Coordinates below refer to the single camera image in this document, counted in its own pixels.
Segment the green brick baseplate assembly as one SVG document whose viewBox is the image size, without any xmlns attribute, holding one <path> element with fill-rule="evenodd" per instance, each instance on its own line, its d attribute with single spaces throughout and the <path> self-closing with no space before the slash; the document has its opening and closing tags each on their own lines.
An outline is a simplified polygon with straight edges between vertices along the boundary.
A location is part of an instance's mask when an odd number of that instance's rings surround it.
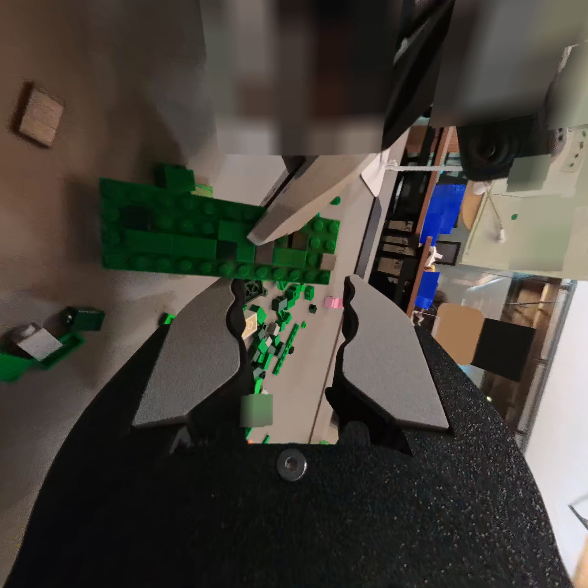
<svg viewBox="0 0 588 588">
<path fill-rule="evenodd" d="M 264 207 L 213 197 L 181 165 L 159 164 L 154 185 L 99 178 L 104 268 L 327 285 L 341 222 L 315 215 L 257 246 Z"/>
</svg>

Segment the small blue storage bin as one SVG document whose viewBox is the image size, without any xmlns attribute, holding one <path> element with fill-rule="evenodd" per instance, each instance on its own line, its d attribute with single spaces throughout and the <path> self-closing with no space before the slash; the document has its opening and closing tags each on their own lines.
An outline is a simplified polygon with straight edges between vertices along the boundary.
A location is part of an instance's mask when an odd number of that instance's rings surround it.
<svg viewBox="0 0 588 588">
<path fill-rule="evenodd" d="M 415 298 L 415 306 L 422 309 L 429 309 L 433 305 L 437 286 L 439 283 L 439 272 L 425 271 L 422 274 L 419 289 Z"/>
</svg>

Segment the grey desk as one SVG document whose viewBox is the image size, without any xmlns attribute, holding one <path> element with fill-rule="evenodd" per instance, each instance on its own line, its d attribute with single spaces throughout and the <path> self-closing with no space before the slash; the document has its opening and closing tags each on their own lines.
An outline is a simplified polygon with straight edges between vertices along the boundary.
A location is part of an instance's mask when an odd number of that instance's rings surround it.
<svg viewBox="0 0 588 588">
<path fill-rule="evenodd" d="M 16 131 L 25 86 L 65 105 L 50 149 Z M 1 449 L 59 445 L 102 385 L 210 278 L 105 270 L 100 177 L 184 164 L 221 199 L 261 203 L 279 156 L 217 151 L 197 1 L 1 1 L 1 332 L 68 305 L 104 331 L 46 373 L 1 385 Z"/>
</svg>

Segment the long thin green plate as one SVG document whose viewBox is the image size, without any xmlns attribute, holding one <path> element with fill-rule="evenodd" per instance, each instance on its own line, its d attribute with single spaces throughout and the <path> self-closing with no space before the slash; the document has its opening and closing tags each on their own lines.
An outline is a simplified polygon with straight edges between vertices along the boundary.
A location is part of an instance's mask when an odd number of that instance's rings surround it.
<svg viewBox="0 0 588 588">
<path fill-rule="evenodd" d="M 298 323 L 295 323 L 286 342 L 283 344 L 280 350 L 276 352 L 276 363 L 272 370 L 273 375 L 279 375 L 287 356 L 290 354 L 290 350 L 293 348 L 293 343 L 296 339 L 299 330 L 300 325 Z"/>
</svg>

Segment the large blue storage bin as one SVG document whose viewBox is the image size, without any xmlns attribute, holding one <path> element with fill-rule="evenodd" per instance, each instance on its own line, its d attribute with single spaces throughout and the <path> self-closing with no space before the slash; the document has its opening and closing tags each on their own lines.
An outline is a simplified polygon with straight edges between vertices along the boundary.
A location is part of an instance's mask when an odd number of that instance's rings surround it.
<svg viewBox="0 0 588 588">
<path fill-rule="evenodd" d="M 432 245 L 436 245 L 439 235 L 447 235 L 454 228 L 462 201 L 466 191 L 466 184 L 438 183 L 433 191 L 428 212 L 424 220 L 420 244 L 424 244 L 426 238 L 432 237 Z"/>
</svg>

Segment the black rectangular board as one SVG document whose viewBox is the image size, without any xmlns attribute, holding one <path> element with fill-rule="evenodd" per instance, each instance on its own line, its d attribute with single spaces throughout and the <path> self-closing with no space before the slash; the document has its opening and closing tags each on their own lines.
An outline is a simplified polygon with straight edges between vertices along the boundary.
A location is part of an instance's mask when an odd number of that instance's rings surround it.
<svg viewBox="0 0 588 588">
<path fill-rule="evenodd" d="M 519 382 L 535 333 L 532 327 L 486 318 L 470 364 Z"/>
</svg>

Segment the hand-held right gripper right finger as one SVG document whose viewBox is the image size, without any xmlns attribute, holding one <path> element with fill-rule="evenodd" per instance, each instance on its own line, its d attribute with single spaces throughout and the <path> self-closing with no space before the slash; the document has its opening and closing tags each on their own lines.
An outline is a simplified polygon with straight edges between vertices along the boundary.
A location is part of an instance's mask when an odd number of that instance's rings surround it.
<svg viewBox="0 0 588 588">
<path fill-rule="evenodd" d="M 363 422 L 447 432 L 450 424 L 416 329 L 401 308 L 357 275 L 344 281 L 344 341 L 326 398 L 339 430 Z"/>
</svg>

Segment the grey flat tile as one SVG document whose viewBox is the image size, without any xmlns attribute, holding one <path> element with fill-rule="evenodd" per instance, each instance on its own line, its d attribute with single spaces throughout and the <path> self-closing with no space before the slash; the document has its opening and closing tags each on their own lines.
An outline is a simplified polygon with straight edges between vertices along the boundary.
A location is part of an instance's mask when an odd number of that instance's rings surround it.
<svg viewBox="0 0 588 588">
<path fill-rule="evenodd" d="M 29 83 L 25 86 L 16 131 L 21 137 L 50 149 L 63 119 L 65 105 L 44 89 Z"/>
</svg>

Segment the long brown table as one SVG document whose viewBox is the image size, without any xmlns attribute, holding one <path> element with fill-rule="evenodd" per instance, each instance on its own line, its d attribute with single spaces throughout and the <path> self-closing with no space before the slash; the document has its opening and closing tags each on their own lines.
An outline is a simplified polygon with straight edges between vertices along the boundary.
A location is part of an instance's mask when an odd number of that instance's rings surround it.
<svg viewBox="0 0 588 588">
<path fill-rule="evenodd" d="M 415 226 L 415 232 L 417 233 L 418 237 L 422 234 L 422 229 L 424 225 L 424 220 L 426 218 L 430 200 L 432 198 L 435 186 L 437 184 L 437 180 L 443 168 L 443 163 L 445 161 L 446 155 L 448 153 L 450 143 L 452 142 L 453 138 L 457 136 L 457 131 L 455 126 L 451 127 L 444 127 L 439 130 L 439 140 L 436 145 L 435 149 L 435 156 L 433 159 L 432 166 L 425 166 L 425 171 L 429 172 L 429 181 L 427 185 L 427 189 L 424 195 L 422 209 L 419 214 L 419 218 L 417 224 Z M 424 274 L 424 269 L 426 267 L 426 262 L 429 257 L 430 246 L 432 245 L 432 237 L 429 236 L 426 238 L 426 241 L 421 247 L 420 250 L 420 258 L 419 264 L 417 266 L 417 271 L 415 274 L 415 279 L 413 281 L 413 287 L 410 293 L 410 299 L 408 303 L 408 307 L 406 310 L 407 317 L 412 320 L 413 313 L 415 310 L 416 304 L 416 297 L 420 288 L 420 284 L 422 281 L 422 276 Z"/>
</svg>

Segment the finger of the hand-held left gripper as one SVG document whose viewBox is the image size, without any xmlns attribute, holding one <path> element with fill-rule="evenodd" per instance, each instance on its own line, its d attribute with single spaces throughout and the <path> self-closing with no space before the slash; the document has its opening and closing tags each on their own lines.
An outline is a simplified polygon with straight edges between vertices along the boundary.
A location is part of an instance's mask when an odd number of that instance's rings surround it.
<svg viewBox="0 0 588 588">
<path fill-rule="evenodd" d="M 288 181 L 247 235 L 255 246 L 293 233 L 304 226 L 369 163 L 367 155 L 283 156 Z"/>
</svg>

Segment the tan rounded board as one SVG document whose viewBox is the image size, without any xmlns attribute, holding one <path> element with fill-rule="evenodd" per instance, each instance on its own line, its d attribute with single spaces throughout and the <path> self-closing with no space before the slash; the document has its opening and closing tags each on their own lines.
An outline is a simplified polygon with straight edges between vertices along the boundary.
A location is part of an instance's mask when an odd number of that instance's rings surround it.
<svg viewBox="0 0 588 588">
<path fill-rule="evenodd" d="M 446 302 L 437 310 L 432 336 L 458 365 L 469 365 L 484 320 L 484 314 L 478 309 Z"/>
</svg>

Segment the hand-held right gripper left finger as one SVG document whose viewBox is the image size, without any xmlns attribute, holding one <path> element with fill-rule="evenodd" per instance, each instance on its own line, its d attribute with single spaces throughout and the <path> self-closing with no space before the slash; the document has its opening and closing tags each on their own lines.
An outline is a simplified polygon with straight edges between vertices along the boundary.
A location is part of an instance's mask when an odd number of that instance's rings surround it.
<svg viewBox="0 0 588 588">
<path fill-rule="evenodd" d="M 249 394 L 249 356 L 242 279 L 218 279 L 196 295 L 169 326 L 139 402 L 133 426 L 186 423 L 208 411 L 239 424 Z"/>
</svg>

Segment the black framed screen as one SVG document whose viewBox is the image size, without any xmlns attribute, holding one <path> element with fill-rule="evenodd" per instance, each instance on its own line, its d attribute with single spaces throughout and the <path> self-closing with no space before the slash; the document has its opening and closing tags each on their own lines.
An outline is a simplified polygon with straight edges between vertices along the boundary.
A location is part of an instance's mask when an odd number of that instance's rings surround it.
<svg viewBox="0 0 588 588">
<path fill-rule="evenodd" d="M 434 264 L 456 266 L 460 258 L 462 243 L 457 241 L 437 240 Z"/>
</svg>

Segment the white lamp stand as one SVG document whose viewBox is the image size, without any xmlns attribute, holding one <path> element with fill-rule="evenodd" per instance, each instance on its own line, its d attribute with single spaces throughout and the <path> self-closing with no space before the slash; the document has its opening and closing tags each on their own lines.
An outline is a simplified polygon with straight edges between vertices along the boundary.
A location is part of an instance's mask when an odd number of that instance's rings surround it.
<svg viewBox="0 0 588 588">
<path fill-rule="evenodd" d="M 377 198 L 379 196 L 385 173 L 393 172 L 462 172 L 462 166 L 447 165 L 398 165 L 395 160 L 390 162 L 390 150 L 380 152 L 370 161 L 370 163 L 361 172 L 360 177 L 364 181 L 371 194 Z"/>
</svg>

